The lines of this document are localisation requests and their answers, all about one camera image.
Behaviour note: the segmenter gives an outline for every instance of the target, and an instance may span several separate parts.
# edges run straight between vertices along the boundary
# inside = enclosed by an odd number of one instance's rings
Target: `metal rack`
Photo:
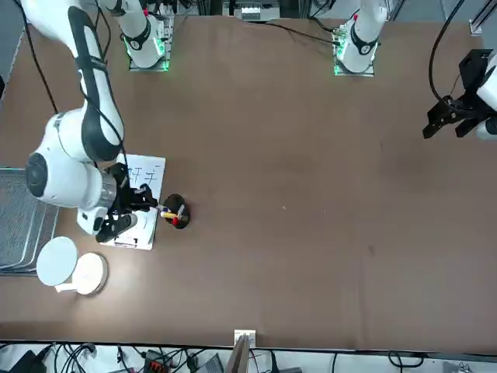
[[[27,190],[24,169],[0,168],[0,274],[36,275],[36,259],[54,237],[58,212]]]

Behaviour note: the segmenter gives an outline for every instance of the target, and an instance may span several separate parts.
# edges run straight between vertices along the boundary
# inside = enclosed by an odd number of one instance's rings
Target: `table surface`
[[[146,252],[100,246],[62,211],[57,234],[102,253],[108,283],[86,298],[0,278],[0,338],[229,345],[256,329],[261,347],[496,353],[497,146],[452,128],[422,139],[440,27],[387,23],[376,77],[358,78],[332,75],[326,44],[228,17],[189,17],[170,72],[130,73],[113,25],[126,149],[166,158],[162,196],[182,193],[193,222],[159,222]],[[68,49],[33,41],[59,109],[79,107]],[[479,45],[450,27],[440,92]],[[24,40],[2,163],[23,166],[51,114]]]

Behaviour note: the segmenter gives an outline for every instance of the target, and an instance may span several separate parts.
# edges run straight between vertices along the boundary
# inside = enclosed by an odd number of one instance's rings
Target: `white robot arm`
[[[150,68],[164,56],[164,23],[154,16],[145,16],[139,0],[100,0],[100,6],[116,18],[136,66]]]
[[[359,74],[370,67],[387,15],[384,0],[361,0],[359,10],[344,26],[347,38],[337,56],[346,70]]]
[[[481,140],[497,140],[497,54],[491,49],[474,49],[460,62],[464,94],[457,99],[444,96],[428,112],[423,137],[431,138],[447,124],[456,126],[456,136],[464,137],[476,128]]]
[[[151,198],[149,188],[130,188],[127,167],[122,163],[104,173],[93,165],[116,159],[124,138],[95,27],[79,0],[23,0],[23,8],[41,33],[71,50],[85,96],[82,107],[49,119],[40,146],[26,164],[27,186],[48,204],[76,207],[79,225],[98,241],[108,241],[136,224],[132,211],[147,211],[156,207],[157,201]],[[138,23],[143,21],[143,12],[132,14]],[[141,61],[148,59],[147,50],[138,50]],[[119,218],[106,219],[111,212]]]

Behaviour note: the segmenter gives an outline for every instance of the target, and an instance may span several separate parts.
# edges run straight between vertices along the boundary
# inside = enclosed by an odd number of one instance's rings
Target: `paper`
[[[122,158],[118,159],[118,162],[124,163]],[[128,154],[127,163],[130,174],[130,186],[132,188],[139,188],[143,184],[148,184],[152,190],[152,196],[157,201],[160,201],[162,180],[164,179],[165,172],[165,159]],[[134,213],[138,217],[137,224],[104,245],[132,247],[144,250],[152,249],[158,211],[151,208],[148,212],[135,211]]]

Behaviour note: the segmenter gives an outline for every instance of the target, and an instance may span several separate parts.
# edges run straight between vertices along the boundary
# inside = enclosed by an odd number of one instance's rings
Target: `white lid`
[[[79,294],[88,295],[98,291],[107,279],[107,262],[99,254],[86,253],[78,260],[72,274]]]
[[[36,261],[36,273],[48,286],[64,283],[74,272],[78,262],[78,248],[68,237],[51,239],[41,249]]]

